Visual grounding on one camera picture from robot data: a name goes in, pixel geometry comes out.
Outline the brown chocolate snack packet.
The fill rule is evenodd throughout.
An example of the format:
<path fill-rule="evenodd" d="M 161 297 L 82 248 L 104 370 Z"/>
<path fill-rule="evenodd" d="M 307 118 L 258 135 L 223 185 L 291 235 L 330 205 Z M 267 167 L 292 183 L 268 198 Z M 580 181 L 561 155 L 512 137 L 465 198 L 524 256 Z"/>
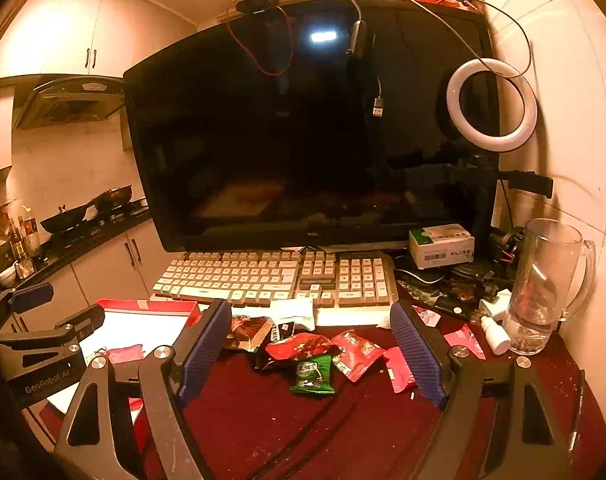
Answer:
<path fill-rule="evenodd" d="M 230 332 L 224 341 L 223 348 L 255 353 L 260 349 L 273 326 L 273 321 L 266 316 L 259 318 L 249 318 L 245 315 L 234 316 L 231 319 Z"/>

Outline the large red snack packet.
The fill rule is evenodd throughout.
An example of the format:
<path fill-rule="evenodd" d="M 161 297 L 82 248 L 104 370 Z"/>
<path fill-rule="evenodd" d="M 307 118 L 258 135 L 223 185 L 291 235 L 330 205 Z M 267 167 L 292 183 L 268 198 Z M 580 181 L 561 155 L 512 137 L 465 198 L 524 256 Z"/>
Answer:
<path fill-rule="evenodd" d="M 305 361 L 330 352 L 335 345 L 324 335 L 298 333 L 266 346 L 268 355 L 276 361 Z"/>

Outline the green snack packet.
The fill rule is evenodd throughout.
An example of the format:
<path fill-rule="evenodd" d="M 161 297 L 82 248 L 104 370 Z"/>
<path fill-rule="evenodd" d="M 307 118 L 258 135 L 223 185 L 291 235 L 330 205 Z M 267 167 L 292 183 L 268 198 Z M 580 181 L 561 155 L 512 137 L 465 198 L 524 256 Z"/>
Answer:
<path fill-rule="evenodd" d="M 300 394 L 334 394 L 331 385 L 331 362 L 329 354 L 314 356 L 297 364 L 295 381 L 290 390 Z"/>

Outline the red candy packet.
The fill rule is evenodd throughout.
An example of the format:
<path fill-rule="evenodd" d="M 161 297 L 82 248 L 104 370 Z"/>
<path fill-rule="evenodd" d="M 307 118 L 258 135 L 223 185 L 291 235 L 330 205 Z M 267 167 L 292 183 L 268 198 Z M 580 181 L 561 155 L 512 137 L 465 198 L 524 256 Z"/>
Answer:
<path fill-rule="evenodd" d="M 332 357 L 332 364 L 350 382 L 358 382 L 368 368 L 384 355 L 384 350 L 353 330 L 345 330 L 330 339 L 338 352 Z"/>

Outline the red tray white bottom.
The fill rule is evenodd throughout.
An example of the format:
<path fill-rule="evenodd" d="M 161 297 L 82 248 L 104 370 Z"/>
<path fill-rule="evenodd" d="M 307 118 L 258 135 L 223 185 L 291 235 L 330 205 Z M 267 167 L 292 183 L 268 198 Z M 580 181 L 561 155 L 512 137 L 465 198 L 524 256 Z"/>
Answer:
<path fill-rule="evenodd" d="M 105 311 L 102 327 L 80 343 L 85 364 L 90 365 L 97 354 L 133 347 L 146 356 L 159 346 L 169 346 L 186 324 L 195 301 L 153 297 L 150 300 L 99 300 Z"/>

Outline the oil bottle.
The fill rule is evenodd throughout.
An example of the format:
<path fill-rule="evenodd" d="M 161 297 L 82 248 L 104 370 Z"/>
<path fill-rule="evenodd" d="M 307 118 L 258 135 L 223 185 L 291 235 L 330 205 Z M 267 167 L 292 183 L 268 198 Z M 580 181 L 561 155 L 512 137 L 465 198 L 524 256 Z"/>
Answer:
<path fill-rule="evenodd" d="M 20 226 L 26 252 L 30 257 L 37 257 L 41 253 L 41 239 L 38 235 L 38 222 L 32 214 L 32 209 L 26 205 L 22 206 L 23 215 L 20 218 Z"/>

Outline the black pen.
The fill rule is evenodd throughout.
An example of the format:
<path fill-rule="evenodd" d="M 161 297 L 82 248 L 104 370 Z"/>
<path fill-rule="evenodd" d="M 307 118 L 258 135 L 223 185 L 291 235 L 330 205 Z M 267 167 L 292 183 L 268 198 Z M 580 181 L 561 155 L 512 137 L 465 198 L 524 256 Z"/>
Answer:
<path fill-rule="evenodd" d="M 580 433 L 580 416 L 583 413 L 584 397 L 586 389 L 586 374 L 581 368 L 577 376 L 576 399 L 574 403 L 574 411 L 572 417 L 570 436 L 568 437 L 568 454 L 572 455 L 578 441 Z"/>

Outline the small white dropper bottle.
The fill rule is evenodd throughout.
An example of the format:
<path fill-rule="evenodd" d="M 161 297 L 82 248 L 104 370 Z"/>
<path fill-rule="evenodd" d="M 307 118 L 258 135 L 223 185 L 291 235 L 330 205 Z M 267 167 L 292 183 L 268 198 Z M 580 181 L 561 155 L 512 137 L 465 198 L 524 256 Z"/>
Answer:
<path fill-rule="evenodd" d="M 511 346 L 511 339 L 507 332 L 490 316 L 481 318 L 481 327 L 487 344 L 495 356 L 502 356 Z"/>

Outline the pink wrapper near mug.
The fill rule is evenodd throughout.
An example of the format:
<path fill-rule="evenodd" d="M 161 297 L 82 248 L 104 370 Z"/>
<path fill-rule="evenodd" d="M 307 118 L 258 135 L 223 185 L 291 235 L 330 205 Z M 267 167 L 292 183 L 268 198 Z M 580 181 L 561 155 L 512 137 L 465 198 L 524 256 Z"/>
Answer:
<path fill-rule="evenodd" d="M 485 360 L 485 353 L 468 324 L 463 324 L 463 326 L 461 326 L 459 330 L 455 330 L 455 332 L 445 334 L 444 338 L 451 347 L 466 347 L 478 359 Z"/>

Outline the black wok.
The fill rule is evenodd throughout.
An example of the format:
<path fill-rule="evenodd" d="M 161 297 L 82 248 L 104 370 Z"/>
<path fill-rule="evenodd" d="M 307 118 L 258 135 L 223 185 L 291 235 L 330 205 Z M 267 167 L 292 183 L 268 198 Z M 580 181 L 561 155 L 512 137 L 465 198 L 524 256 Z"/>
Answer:
<path fill-rule="evenodd" d="M 67 209 L 60 205 L 58 214 L 41 221 L 41 226 L 49 234 L 59 234 L 78 226 L 85 218 L 88 205 Z"/>

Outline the white pink snack packet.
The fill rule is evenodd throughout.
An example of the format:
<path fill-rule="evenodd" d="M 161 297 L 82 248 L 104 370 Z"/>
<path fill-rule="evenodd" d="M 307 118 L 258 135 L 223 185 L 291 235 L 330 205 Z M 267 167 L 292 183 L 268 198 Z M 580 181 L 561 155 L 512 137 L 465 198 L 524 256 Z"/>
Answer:
<path fill-rule="evenodd" d="M 433 312 L 431 310 L 418 306 L 414 306 L 414 310 L 426 326 L 435 327 L 437 326 L 437 324 L 439 324 L 441 316 L 437 312 Z M 389 330 L 391 328 L 390 315 L 388 313 L 383 315 L 383 318 L 377 324 L 377 327 L 383 328 L 384 330 Z"/>

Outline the white mechanical keyboard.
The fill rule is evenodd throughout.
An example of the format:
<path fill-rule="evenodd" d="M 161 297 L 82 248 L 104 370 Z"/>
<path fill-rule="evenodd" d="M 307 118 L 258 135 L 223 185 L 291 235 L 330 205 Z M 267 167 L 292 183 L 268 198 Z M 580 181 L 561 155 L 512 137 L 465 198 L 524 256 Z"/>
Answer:
<path fill-rule="evenodd" d="M 319 308 L 384 308 L 397 300 L 392 259 L 382 252 L 189 252 L 153 285 L 173 299 L 221 298 L 237 307 L 309 298 Z"/>

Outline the black frying pan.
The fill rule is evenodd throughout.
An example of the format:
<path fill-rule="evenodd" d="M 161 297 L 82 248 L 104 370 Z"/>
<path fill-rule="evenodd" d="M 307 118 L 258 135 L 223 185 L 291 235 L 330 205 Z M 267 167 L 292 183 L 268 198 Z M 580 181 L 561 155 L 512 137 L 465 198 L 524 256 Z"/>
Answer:
<path fill-rule="evenodd" d="M 124 206 L 131 198 L 132 185 L 125 185 L 100 193 L 90 203 L 98 212 L 106 212 Z"/>

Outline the white pillow packet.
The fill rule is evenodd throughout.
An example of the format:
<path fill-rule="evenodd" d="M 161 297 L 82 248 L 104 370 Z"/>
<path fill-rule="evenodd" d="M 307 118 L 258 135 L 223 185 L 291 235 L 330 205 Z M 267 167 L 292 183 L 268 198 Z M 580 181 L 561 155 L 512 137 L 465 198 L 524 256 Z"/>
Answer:
<path fill-rule="evenodd" d="M 315 314 L 311 298 L 275 300 L 269 306 L 268 316 L 276 323 L 294 323 L 315 330 Z"/>

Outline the glass beer mug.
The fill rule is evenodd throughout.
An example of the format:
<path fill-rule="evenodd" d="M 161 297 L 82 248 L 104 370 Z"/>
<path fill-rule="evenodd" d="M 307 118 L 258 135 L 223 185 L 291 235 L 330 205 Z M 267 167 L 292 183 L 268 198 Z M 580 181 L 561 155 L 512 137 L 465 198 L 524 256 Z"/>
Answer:
<path fill-rule="evenodd" d="M 585 307 L 596 276 L 596 244 L 551 218 L 527 222 L 502 327 L 510 350 L 535 356 L 561 322 Z"/>

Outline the white green cardboard box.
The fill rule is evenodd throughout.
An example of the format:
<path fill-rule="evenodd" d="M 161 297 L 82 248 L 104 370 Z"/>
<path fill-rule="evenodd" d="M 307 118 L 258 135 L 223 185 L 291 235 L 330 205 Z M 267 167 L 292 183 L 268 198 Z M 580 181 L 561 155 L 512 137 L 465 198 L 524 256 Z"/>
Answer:
<path fill-rule="evenodd" d="M 472 262 L 474 237 L 460 224 L 409 231 L 409 252 L 419 270 Z"/>

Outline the range hood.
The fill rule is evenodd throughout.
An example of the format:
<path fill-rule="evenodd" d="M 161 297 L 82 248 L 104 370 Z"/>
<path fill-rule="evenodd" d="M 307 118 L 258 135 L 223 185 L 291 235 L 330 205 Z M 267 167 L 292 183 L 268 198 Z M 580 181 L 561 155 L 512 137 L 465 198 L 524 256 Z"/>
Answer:
<path fill-rule="evenodd" d="M 30 89 L 18 107 L 16 129 L 35 129 L 71 122 L 101 122 L 125 105 L 121 78 L 65 76 Z"/>

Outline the black computer monitor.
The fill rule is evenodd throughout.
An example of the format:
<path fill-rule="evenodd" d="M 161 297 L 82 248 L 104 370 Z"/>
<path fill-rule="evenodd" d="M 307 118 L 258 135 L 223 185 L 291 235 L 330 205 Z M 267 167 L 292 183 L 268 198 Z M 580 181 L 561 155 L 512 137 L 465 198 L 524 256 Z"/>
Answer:
<path fill-rule="evenodd" d="M 479 242 L 498 158 L 449 119 L 445 91 L 483 16 L 407 1 L 290 4 L 294 55 L 265 76 L 216 25 L 124 75 L 140 181 L 169 252 L 405 240 L 458 223 Z"/>

